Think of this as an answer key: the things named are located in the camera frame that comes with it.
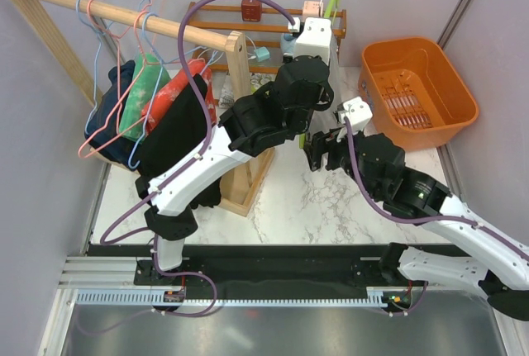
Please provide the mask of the lime green hanger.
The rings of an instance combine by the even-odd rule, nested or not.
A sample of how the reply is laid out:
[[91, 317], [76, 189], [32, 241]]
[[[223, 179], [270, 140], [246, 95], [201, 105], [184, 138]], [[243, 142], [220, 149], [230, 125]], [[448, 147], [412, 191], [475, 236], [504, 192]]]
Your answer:
[[346, 21], [342, 20], [340, 0], [328, 0], [327, 4], [320, 0], [318, 16], [331, 21], [331, 29], [334, 35], [333, 46], [336, 49], [336, 57], [339, 57], [341, 40], [346, 35], [346, 27], [342, 27], [343, 24], [346, 24]]

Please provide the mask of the grey trousers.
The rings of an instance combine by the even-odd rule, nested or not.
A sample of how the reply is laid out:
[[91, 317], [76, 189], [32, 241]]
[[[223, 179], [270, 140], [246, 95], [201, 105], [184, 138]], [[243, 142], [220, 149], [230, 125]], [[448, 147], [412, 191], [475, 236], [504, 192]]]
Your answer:
[[325, 107], [325, 110], [314, 111], [312, 115], [311, 124], [307, 130], [305, 143], [311, 142], [312, 137], [318, 131], [327, 133], [328, 131], [338, 127], [338, 121], [336, 119], [336, 110], [337, 106], [341, 102], [341, 85], [339, 60], [338, 57], [336, 57], [336, 49], [333, 46], [333, 40], [334, 35], [332, 32], [331, 58], [329, 65], [326, 65], [326, 84], [322, 89], [322, 95], [320, 101], [317, 104], [318, 106]]

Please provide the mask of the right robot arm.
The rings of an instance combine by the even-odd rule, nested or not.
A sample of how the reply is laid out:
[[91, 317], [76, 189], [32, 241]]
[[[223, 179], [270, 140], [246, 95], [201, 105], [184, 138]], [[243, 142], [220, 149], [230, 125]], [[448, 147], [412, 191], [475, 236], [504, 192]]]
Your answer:
[[387, 284], [435, 282], [483, 297], [496, 311], [528, 319], [528, 248], [479, 217], [451, 190], [405, 164], [405, 152], [383, 134], [318, 132], [304, 146], [311, 170], [343, 169], [384, 218], [429, 230], [465, 257], [392, 243], [379, 263]]

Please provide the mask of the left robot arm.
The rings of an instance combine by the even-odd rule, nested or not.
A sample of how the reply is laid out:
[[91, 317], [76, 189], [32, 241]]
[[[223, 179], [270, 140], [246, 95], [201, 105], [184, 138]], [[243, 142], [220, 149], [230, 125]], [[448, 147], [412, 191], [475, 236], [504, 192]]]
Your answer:
[[264, 151], [308, 131], [314, 112], [334, 100], [330, 62], [300, 55], [282, 65], [274, 81], [237, 99], [207, 138], [162, 174], [136, 181], [147, 199], [146, 224], [155, 234], [152, 273], [163, 284], [179, 280], [183, 246], [198, 224], [191, 201], [222, 175]]

